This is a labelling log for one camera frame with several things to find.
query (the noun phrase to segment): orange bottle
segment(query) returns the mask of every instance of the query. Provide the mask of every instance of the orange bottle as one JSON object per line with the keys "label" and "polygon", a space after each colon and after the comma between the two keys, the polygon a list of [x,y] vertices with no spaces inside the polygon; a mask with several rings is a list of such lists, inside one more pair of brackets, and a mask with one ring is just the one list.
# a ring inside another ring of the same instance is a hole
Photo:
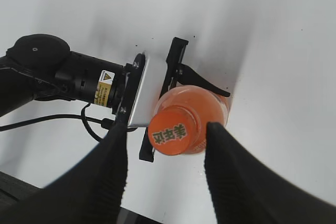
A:
{"label": "orange bottle", "polygon": [[166,155],[200,153],[206,146],[207,122],[226,125],[228,103],[196,86],[180,86],[164,94],[148,127],[151,144]]}

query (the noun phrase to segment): white background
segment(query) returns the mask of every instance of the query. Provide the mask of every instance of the white background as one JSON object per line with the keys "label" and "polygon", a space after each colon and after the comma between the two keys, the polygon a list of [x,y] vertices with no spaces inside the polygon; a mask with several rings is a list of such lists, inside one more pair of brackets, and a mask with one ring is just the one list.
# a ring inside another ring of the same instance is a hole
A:
{"label": "white background", "polygon": [[[184,63],[233,93],[232,135],[274,171],[336,205],[335,2],[0,0],[0,52],[23,35],[48,33],[74,51],[124,65],[143,50],[164,59],[173,37],[187,39]],[[31,102],[0,124],[79,113],[83,106]],[[103,118],[110,111],[92,106],[88,115]],[[142,135],[137,130],[128,138],[123,207],[163,223],[215,223],[204,156],[157,154],[154,164],[139,161]],[[4,132],[0,170],[43,187],[95,144],[78,120]]]}

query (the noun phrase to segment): bottle label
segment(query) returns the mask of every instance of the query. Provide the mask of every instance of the bottle label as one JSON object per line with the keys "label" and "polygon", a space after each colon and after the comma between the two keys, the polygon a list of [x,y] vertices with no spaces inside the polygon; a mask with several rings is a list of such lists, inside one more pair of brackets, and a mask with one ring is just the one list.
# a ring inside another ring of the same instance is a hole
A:
{"label": "bottle label", "polygon": [[186,136],[188,136],[188,133],[183,123],[175,125],[172,128],[166,128],[164,131],[152,133],[155,143],[159,145],[169,141],[181,141]]}

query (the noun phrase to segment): black plastic piece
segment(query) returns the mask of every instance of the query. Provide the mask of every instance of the black plastic piece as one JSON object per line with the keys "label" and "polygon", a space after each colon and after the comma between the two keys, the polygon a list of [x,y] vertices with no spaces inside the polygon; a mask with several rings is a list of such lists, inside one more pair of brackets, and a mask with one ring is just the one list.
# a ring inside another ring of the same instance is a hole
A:
{"label": "black plastic piece", "polygon": [[0,71],[2,79],[6,80],[6,86],[11,88],[17,87],[24,82],[26,86],[23,87],[23,89],[29,88],[34,99],[58,94],[62,90],[61,84],[49,74],[18,65],[16,61],[9,56],[0,58]]}
{"label": "black plastic piece", "polygon": [[128,124],[144,67],[145,55],[143,54],[138,54],[136,56],[132,68],[130,65],[126,66],[130,73],[128,75],[124,95],[115,117],[116,122],[124,123],[126,125]]}
{"label": "black plastic piece", "polygon": [[289,183],[208,123],[205,173],[218,223],[336,223],[336,207]]}
{"label": "black plastic piece", "polygon": [[0,213],[38,191],[39,188],[0,172]]}
{"label": "black plastic piece", "polygon": [[48,34],[21,37],[6,56],[25,68],[54,77],[55,72],[70,55],[69,45],[62,39]]}
{"label": "black plastic piece", "polygon": [[114,123],[114,120],[108,119],[108,118],[104,118],[103,120],[101,120],[100,126],[103,129],[109,130],[113,126],[113,123]]}
{"label": "black plastic piece", "polygon": [[[179,67],[179,64],[182,62],[184,51],[188,43],[189,41],[184,39],[176,37],[173,39],[173,42],[170,46],[170,50],[166,59],[167,73],[162,85],[160,97],[163,96],[163,94],[166,93],[169,89],[176,87],[179,75],[177,69]],[[155,150],[149,141],[148,129],[146,129],[139,152],[139,159],[153,163],[154,153]]]}
{"label": "black plastic piece", "polygon": [[230,96],[229,92],[226,92],[211,84],[187,65],[179,64],[178,75],[179,77],[177,78],[177,81],[182,85],[194,85],[214,92],[215,94],[221,95],[223,97]]}
{"label": "black plastic piece", "polygon": [[11,69],[3,69],[4,66],[12,63],[13,61],[8,57],[0,58],[0,116],[21,107],[36,97],[31,78]]}
{"label": "black plastic piece", "polygon": [[0,223],[116,223],[127,176],[126,129],[115,124],[74,168],[2,212]]}

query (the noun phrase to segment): screw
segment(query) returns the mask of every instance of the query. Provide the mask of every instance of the screw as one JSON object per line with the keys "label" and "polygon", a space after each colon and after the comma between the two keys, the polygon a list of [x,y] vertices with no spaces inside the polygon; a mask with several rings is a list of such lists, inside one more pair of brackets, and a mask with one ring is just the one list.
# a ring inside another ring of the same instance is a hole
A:
{"label": "screw", "polygon": [[62,90],[62,92],[67,92],[68,91],[68,86],[63,84],[62,87],[61,87],[61,90]]}
{"label": "screw", "polygon": [[138,69],[138,68],[139,68],[139,63],[135,61],[135,62],[133,63],[133,67],[134,67],[135,69]]}

